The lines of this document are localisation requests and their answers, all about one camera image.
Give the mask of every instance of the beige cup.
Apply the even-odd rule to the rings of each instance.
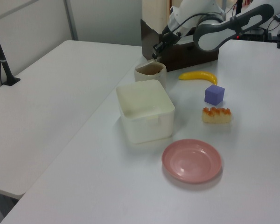
[[[135,81],[158,80],[166,89],[166,66],[154,59],[138,65],[134,70]]]

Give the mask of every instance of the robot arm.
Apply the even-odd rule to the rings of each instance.
[[[176,44],[194,28],[194,44],[204,51],[214,51],[237,35],[258,27],[280,13],[280,0],[254,0],[242,13],[225,20],[225,13],[216,0],[183,0],[180,7],[171,7],[168,25],[162,40],[154,45],[157,58],[167,47]]]

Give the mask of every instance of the pink plate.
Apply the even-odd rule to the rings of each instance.
[[[163,152],[162,163],[173,177],[187,183],[208,181],[222,166],[218,151],[206,142],[195,139],[170,144]]]

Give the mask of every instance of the white square container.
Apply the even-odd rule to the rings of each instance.
[[[169,137],[175,107],[158,80],[116,88],[123,127],[132,143]]]

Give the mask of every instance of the toy bread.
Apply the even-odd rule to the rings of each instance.
[[[202,120],[206,123],[228,123],[231,121],[230,109],[215,108],[212,107],[210,110],[205,107],[202,110]]]

